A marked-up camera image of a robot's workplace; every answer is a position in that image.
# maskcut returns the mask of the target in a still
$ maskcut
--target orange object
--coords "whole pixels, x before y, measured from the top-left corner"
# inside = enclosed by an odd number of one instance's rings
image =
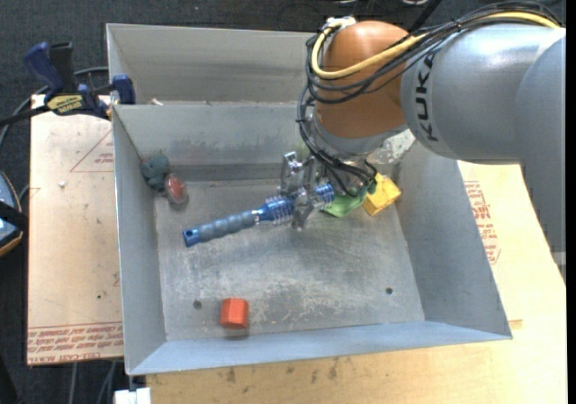
[[[225,328],[246,328],[248,326],[248,302],[236,298],[224,300],[220,310],[220,323]]]

